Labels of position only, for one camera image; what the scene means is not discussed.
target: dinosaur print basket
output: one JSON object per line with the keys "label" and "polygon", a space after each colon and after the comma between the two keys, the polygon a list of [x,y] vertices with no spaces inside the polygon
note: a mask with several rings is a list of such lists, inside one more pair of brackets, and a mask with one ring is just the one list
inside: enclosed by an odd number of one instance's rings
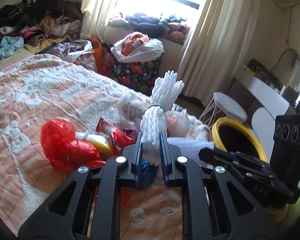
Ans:
{"label": "dinosaur print basket", "polygon": [[111,54],[111,78],[119,84],[150,96],[154,81],[159,76],[162,55],[149,62],[121,63]]}

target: yellow bucket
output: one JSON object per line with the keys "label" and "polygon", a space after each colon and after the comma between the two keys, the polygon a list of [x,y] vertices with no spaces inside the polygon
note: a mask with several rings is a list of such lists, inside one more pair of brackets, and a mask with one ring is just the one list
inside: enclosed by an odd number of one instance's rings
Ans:
{"label": "yellow bucket", "polygon": [[266,153],[254,136],[241,123],[228,117],[219,118],[212,126],[212,139],[216,148],[226,152],[242,152],[267,162]]}

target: pink blanket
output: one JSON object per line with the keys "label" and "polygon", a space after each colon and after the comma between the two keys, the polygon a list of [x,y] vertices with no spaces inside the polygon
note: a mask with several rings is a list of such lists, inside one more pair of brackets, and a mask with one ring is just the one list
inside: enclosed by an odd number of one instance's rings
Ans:
{"label": "pink blanket", "polygon": [[[100,117],[122,127],[116,102],[129,91],[93,71],[51,55],[35,55],[0,76],[0,216],[17,234],[20,225],[63,181],[43,154],[42,125],[56,117],[76,131],[94,130]],[[141,100],[147,100],[140,94]],[[189,116],[188,136],[209,130]],[[181,239],[179,188],[166,188],[158,172],[149,188],[133,189],[121,211],[122,239]]]}

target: white curtain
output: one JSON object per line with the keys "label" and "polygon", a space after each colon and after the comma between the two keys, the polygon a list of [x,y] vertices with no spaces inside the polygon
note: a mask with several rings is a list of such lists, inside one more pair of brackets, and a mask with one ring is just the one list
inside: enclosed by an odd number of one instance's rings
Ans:
{"label": "white curtain", "polygon": [[226,92],[247,52],[260,0],[207,0],[178,59],[183,94],[204,106],[215,91]]}
{"label": "white curtain", "polygon": [[111,10],[117,0],[82,0],[81,10],[85,13],[81,38],[97,37],[105,41],[105,31],[110,18]]}

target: red mesh bag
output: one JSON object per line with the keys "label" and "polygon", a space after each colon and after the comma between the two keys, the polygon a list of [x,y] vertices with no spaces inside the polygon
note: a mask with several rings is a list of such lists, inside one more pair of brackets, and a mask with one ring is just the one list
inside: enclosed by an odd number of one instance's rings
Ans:
{"label": "red mesh bag", "polygon": [[[93,169],[106,164],[91,143],[75,139],[73,125],[64,119],[53,119],[43,125],[41,145],[50,165],[67,177],[80,166]],[[130,189],[122,187],[121,206],[126,206],[129,199]]]}

